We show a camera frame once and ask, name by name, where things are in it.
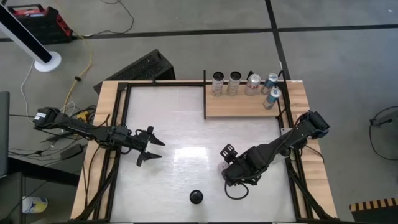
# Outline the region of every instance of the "wooden shelf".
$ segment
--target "wooden shelf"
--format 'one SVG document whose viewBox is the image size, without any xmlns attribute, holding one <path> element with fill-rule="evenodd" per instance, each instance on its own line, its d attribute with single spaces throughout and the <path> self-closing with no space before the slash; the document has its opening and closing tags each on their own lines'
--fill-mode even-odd
<svg viewBox="0 0 398 224">
<path fill-rule="evenodd" d="M 239 85 L 238 93 L 235 96 L 226 94 L 228 85 L 223 86 L 223 94 L 214 96 L 211 92 L 211 85 L 206 85 L 206 117 L 242 117 L 242 116 L 278 116 L 277 103 L 272 109 L 267 110 L 262 103 L 266 96 L 258 89 L 254 96 L 247 96 L 244 93 L 246 85 Z"/>
</svg>

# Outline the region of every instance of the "white table surface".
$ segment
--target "white table surface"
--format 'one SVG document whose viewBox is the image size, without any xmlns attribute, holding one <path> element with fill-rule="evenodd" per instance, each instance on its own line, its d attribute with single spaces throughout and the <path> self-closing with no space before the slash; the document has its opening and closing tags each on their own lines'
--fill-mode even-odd
<svg viewBox="0 0 398 224">
<path fill-rule="evenodd" d="M 243 200 L 224 193 L 220 151 L 232 144 L 239 153 L 279 137 L 275 118 L 203 119 L 203 88 L 133 87 L 127 126 L 146 129 L 166 146 L 148 145 L 163 158 L 136 166 L 139 153 L 122 155 L 112 222 L 291 222 L 295 220 L 284 161 L 271 165 Z M 194 205 L 192 190 L 204 199 Z M 242 186 L 228 187 L 234 197 Z"/>
</svg>

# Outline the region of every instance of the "black puck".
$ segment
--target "black puck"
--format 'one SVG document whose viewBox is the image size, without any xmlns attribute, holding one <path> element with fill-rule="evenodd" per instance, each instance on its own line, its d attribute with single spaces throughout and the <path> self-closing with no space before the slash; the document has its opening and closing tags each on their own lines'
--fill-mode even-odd
<svg viewBox="0 0 398 224">
<path fill-rule="evenodd" d="M 200 190 L 194 190 L 189 195 L 189 200 L 195 205 L 197 205 L 203 200 L 203 194 L 200 192 Z"/>
</svg>

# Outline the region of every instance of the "black round object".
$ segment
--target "black round object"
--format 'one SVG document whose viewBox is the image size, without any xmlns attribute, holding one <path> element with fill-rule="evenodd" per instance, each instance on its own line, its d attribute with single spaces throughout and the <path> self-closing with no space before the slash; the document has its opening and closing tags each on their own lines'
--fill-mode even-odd
<svg viewBox="0 0 398 224">
<path fill-rule="evenodd" d="M 200 190 L 194 190 L 189 195 L 189 200 L 195 205 L 199 204 L 203 200 L 203 194 Z"/>
<path fill-rule="evenodd" d="M 221 72 L 215 72 L 215 73 L 213 74 L 213 78 L 214 78 L 216 81 L 222 81 L 222 80 L 224 79 L 224 74 L 222 74 Z"/>
<path fill-rule="evenodd" d="M 231 72 L 231 78 L 233 80 L 240 80 L 242 78 L 242 75 L 239 72 Z"/>
</svg>

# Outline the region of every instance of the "black monitor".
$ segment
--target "black monitor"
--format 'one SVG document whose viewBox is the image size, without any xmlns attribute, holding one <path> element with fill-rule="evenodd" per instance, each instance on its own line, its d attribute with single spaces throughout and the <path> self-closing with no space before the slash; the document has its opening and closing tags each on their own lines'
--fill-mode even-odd
<svg viewBox="0 0 398 224">
<path fill-rule="evenodd" d="M 0 177 L 7 174 L 8 168 L 8 128 L 10 93 L 0 91 Z"/>
</svg>

